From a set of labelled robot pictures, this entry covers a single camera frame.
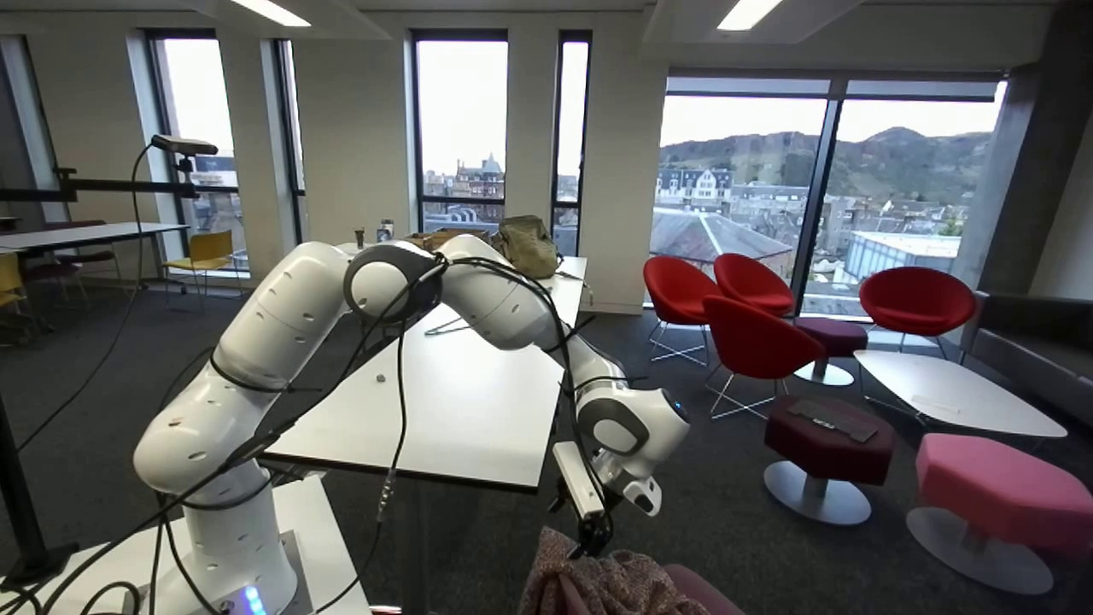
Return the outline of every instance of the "large window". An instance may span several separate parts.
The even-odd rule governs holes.
[[[247,269],[247,231],[235,182],[235,145],[218,41],[213,35],[158,35],[150,37],[160,131],[187,139],[208,139],[218,155],[167,159],[175,182],[190,182],[182,196],[182,222],[190,236],[232,231],[232,266]]]
[[[419,229],[495,231],[504,215],[504,35],[415,35]]]
[[[26,45],[21,37],[0,37],[0,229],[65,222],[65,200],[38,197],[38,190],[55,188],[55,155],[45,133]]]
[[[296,61],[293,61],[293,41],[273,41],[273,91],[278,91],[278,131],[273,145],[280,145],[280,167],[286,182],[286,220],[293,241],[303,241],[303,135],[300,135],[300,99],[296,99]]]
[[[744,254],[802,315],[862,319],[884,266],[954,269],[995,131],[995,80],[668,80],[650,248]]]
[[[577,254],[591,35],[565,35],[557,61],[553,246]]]

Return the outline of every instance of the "sky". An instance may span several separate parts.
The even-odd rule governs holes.
[[[232,121],[224,96],[224,72],[215,37],[172,37],[164,41],[175,133],[187,139],[208,139],[218,155],[232,155]]]
[[[218,41],[164,41],[179,135],[213,139],[232,155]],[[453,174],[457,164],[495,156],[504,167],[508,45],[419,41],[425,167]],[[557,171],[577,174],[585,135],[589,45],[565,47]],[[863,102],[852,99],[842,139],[869,139],[893,127],[925,135],[992,133],[995,102]],[[719,139],[731,133],[819,133],[822,99],[713,99],[665,96],[658,145]]]
[[[495,156],[504,167],[508,45],[419,41],[419,156],[426,171],[453,174]]]
[[[925,135],[995,133],[995,102],[863,102],[852,99],[842,116],[842,139],[869,139],[893,127]],[[658,145],[719,139],[731,133],[819,133],[822,99],[713,99],[668,96]]]

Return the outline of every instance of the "white table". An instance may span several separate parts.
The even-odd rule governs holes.
[[[575,326],[589,258],[553,278]],[[565,368],[541,347],[501,351],[440,303],[404,338],[407,443],[399,470],[535,490]],[[354,368],[267,455],[391,467],[399,440],[397,340]]]
[[[183,225],[172,222],[109,222],[109,225],[65,225],[65,229],[38,229],[38,231],[7,231],[0,236],[0,254],[35,254],[35,248],[62,248],[87,241],[115,241],[115,238],[142,238],[182,231]]]
[[[300,559],[296,573],[300,573],[300,583],[308,586],[311,606],[318,609],[318,606],[331,602],[354,578],[354,565],[350,559],[350,551],[345,551],[337,518],[327,506],[327,494],[321,490],[321,479],[308,475],[303,482],[289,482],[289,485],[273,490],[273,506],[278,506],[280,532],[293,537],[296,559]],[[175,524],[175,539],[179,539],[179,547],[187,543],[183,524]],[[45,606],[52,597],[52,592],[58,586],[58,581],[68,569],[76,569],[82,559],[90,559],[96,551],[98,547],[71,552],[68,567],[38,592],[38,602]],[[150,552],[153,552],[153,531],[129,537],[112,552],[107,552],[98,565],[92,565],[80,581],[71,581],[71,586],[58,597],[55,615],[82,610],[82,606],[109,581],[129,581],[129,583],[142,586],[147,573],[150,573]],[[164,551],[160,573],[167,573],[167,569],[175,569],[175,559]],[[121,592],[107,593],[98,602],[98,609],[115,610]],[[374,610],[368,597],[354,583],[325,615],[368,615],[368,610]]]
[[[959,361],[911,351],[855,351],[863,371],[905,399],[917,412],[939,422],[997,430],[1018,436],[1066,436],[1066,427],[1021,397],[970,371]]]

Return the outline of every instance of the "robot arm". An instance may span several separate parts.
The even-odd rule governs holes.
[[[651,467],[683,440],[686,419],[658,388],[627,388],[621,368],[553,319],[543,291],[475,236],[453,236],[437,254],[385,241],[367,254],[303,241],[280,258],[218,338],[208,365],[153,417],[138,443],[138,475],[167,494],[190,491],[187,569],[205,597],[232,602],[257,586],[270,610],[293,593],[267,470],[240,459],[261,419],[308,365],[337,319],[415,321],[448,299],[499,347],[541,346],[567,361],[575,419],[591,443],[594,485],[609,506],[627,498],[658,508]],[[565,475],[585,475],[585,459],[557,455]],[[581,517],[594,498],[575,494]],[[201,610],[179,581],[160,583],[164,610]]]

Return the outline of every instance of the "ceiling light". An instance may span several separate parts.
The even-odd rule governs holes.
[[[232,4],[252,9],[252,15],[267,18],[267,19],[278,19],[280,26],[311,26],[300,15],[293,15],[293,9],[286,9],[286,7],[280,7],[273,0],[232,0]]]
[[[739,0],[719,30],[753,30],[761,18],[770,18],[783,0]]]

